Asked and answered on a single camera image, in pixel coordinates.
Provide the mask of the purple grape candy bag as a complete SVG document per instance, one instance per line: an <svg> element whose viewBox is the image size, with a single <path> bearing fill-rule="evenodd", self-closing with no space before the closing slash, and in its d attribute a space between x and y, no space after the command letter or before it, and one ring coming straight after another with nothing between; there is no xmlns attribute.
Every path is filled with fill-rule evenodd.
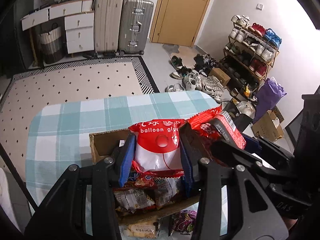
<svg viewBox="0 0 320 240"><path fill-rule="evenodd" d="M174 232L182 235L191 235L196 223L197 211L182 210L172 214L169 218L168 236L172 236Z"/></svg>

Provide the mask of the red snack bag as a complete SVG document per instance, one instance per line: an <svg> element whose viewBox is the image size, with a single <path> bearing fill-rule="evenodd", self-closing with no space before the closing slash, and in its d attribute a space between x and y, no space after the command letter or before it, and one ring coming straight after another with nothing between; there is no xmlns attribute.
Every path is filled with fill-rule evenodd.
<svg viewBox="0 0 320 240"><path fill-rule="evenodd" d="M198 113L187 120L191 129L210 141L224 139L234 147L244 149L246 141L231 116L221 106Z"/></svg>

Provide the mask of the red white balloon glue bag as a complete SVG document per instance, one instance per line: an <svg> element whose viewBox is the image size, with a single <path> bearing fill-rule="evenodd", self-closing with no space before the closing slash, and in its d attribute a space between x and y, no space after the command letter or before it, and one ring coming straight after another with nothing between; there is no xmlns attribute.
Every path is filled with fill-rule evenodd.
<svg viewBox="0 0 320 240"><path fill-rule="evenodd" d="M153 177L183 176L179 127L184 123L184 119L153 119L130 126L136 136L135 170Z"/></svg>

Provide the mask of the yellow cookie packet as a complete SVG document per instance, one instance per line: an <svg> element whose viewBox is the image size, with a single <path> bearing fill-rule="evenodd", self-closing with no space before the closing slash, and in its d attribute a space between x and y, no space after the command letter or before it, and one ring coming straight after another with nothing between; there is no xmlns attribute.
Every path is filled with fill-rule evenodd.
<svg viewBox="0 0 320 240"><path fill-rule="evenodd" d="M150 220L121 227L121 233L125 237L156 239L159 235L159 221Z"/></svg>

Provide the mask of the white snack bag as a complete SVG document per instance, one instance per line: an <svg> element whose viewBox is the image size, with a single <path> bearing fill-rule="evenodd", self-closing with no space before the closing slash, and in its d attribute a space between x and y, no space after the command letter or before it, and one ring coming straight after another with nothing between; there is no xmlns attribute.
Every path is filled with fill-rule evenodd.
<svg viewBox="0 0 320 240"><path fill-rule="evenodd" d="M179 193L181 177L179 178L155 178L155 202L157 207L163 207L171 202L171 199Z"/></svg>
<svg viewBox="0 0 320 240"><path fill-rule="evenodd" d="M119 205L128 211L146 209L155 206L155 202L142 189L114 191Z"/></svg>

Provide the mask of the black tote bag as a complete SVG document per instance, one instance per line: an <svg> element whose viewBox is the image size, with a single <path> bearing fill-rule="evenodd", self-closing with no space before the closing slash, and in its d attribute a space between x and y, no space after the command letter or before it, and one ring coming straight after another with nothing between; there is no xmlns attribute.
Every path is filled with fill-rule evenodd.
<svg viewBox="0 0 320 240"><path fill-rule="evenodd" d="M253 122L255 117L255 108L248 101L235 103L231 100L222 109L230 115L240 132L243 132Z"/></svg>

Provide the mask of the purple plastic bag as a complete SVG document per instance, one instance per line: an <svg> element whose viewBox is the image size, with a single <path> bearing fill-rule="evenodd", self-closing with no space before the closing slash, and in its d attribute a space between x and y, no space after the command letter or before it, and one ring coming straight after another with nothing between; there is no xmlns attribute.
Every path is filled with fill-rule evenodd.
<svg viewBox="0 0 320 240"><path fill-rule="evenodd" d="M268 77L256 94L258 104L255 108L253 124L262 118L267 111L272 110L286 94L284 87L277 83L274 77Z"/></svg>

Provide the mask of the small cardboard box on floor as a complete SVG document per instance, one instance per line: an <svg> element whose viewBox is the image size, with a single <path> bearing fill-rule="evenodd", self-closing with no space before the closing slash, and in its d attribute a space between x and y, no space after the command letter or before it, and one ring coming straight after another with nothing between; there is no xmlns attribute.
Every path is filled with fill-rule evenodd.
<svg viewBox="0 0 320 240"><path fill-rule="evenodd" d="M210 76L216 77L223 87L226 87L227 83L230 81L230 77L220 68L212 68L209 73Z"/></svg>

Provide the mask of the shoe rack with shoes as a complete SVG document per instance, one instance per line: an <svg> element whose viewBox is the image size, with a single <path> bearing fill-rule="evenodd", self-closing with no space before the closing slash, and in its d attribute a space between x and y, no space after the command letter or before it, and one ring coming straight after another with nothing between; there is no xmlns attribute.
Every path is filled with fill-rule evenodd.
<svg viewBox="0 0 320 240"><path fill-rule="evenodd" d="M228 35L228 43L223 49L224 59L231 60L243 72L230 70L242 87L248 85L256 91L274 67L279 55L282 38L271 28L251 23L245 15L233 15L233 28Z"/></svg>

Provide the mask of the white high-top sneaker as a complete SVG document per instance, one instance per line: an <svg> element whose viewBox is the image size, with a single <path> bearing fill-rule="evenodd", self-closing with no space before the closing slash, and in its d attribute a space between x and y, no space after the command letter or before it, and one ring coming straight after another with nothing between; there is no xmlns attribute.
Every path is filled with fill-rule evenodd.
<svg viewBox="0 0 320 240"><path fill-rule="evenodd" d="M185 90L201 90L202 89L202 80L198 74L189 73L183 78L183 84Z"/></svg>

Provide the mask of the beige dotted rug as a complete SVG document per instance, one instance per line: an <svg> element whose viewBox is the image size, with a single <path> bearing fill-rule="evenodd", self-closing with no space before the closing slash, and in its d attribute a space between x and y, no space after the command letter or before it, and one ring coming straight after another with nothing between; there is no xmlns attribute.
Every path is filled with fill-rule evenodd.
<svg viewBox="0 0 320 240"><path fill-rule="evenodd" d="M79 60L14 75L1 97L1 145L25 178L31 121L62 103L157 93L141 56Z"/></svg>

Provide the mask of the striped laundry basket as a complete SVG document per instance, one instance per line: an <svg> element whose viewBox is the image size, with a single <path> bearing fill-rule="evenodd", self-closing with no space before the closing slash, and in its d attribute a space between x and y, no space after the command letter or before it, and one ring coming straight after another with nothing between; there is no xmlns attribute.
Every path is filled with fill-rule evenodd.
<svg viewBox="0 0 320 240"><path fill-rule="evenodd" d="M50 31L41 33L39 39L46 64L60 61L65 56L62 29L57 23L52 24Z"/></svg>

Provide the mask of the white drawer desk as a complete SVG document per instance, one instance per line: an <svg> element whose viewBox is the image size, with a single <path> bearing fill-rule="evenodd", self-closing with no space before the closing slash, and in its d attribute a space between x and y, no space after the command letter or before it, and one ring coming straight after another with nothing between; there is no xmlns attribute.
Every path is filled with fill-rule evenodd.
<svg viewBox="0 0 320 240"><path fill-rule="evenodd" d="M94 50L93 0L73 0L55 4L21 19L22 30L55 20L64 19L69 54Z"/></svg>

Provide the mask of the beige suitcase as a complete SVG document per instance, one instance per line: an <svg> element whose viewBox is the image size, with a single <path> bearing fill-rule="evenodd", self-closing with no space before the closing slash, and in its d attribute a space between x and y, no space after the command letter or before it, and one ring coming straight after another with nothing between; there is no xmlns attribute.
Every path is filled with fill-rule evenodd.
<svg viewBox="0 0 320 240"><path fill-rule="evenodd" d="M118 50L123 0L96 0L94 9L94 49L98 53Z"/></svg>

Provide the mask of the silver suitcase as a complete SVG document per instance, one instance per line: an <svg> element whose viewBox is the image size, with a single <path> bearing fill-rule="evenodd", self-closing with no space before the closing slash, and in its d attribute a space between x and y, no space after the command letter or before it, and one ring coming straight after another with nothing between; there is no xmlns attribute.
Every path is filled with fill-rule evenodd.
<svg viewBox="0 0 320 240"><path fill-rule="evenodd" d="M121 11L118 50L120 54L144 54L154 3L124 0Z"/></svg>

